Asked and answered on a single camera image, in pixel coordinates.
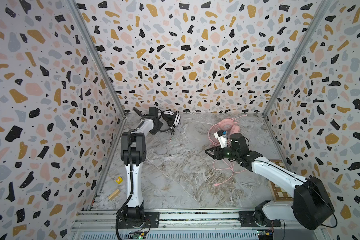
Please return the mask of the white black headphones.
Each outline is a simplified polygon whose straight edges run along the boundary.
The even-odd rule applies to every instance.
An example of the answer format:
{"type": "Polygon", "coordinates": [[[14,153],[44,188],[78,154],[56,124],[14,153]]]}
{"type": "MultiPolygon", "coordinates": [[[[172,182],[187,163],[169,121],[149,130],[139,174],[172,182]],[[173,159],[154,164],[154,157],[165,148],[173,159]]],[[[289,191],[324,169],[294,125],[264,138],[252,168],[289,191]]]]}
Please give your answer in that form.
{"type": "Polygon", "coordinates": [[[162,112],[162,118],[167,123],[170,130],[174,130],[180,124],[181,120],[179,111],[164,111],[162,112]]]}

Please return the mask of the pink headphones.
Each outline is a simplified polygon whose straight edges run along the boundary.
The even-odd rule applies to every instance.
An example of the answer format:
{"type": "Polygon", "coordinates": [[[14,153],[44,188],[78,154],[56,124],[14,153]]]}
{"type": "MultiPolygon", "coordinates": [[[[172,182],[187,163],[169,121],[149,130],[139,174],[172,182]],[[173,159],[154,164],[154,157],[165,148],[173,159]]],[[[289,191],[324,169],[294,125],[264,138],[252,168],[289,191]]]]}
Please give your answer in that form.
{"type": "Polygon", "coordinates": [[[246,117],[247,115],[242,115],[237,118],[226,118],[211,126],[208,130],[208,139],[212,146],[220,146],[217,145],[217,140],[214,137],[214,133],[218,130],[224,130],[228,132],[228,146],[231,144],[230,137],[233,134],[237,134],[241,132],[241,127],[239,126],[239,119],[242,117],[246,117]]]}

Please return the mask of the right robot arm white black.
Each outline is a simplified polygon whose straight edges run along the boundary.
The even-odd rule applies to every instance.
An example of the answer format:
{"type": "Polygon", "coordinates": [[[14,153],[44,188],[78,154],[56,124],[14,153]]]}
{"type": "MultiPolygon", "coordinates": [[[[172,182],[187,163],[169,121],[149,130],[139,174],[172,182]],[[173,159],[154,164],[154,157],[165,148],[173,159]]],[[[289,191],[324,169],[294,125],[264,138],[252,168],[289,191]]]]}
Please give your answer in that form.
{"type": "Polygon", "coordinates": [[[308,230],[323,226],[335,216],[335,208],[322,181],[294,174],[249,149],[249,141],[240,133],[230,136],[231,143],[219,144],[205,152],[214,160],[230,160],[251,173],[258,174],[281,187],[293,199],[286,203],[263,201],[250,218],[259,227],[272,221],[295,221],[308,230]]]}

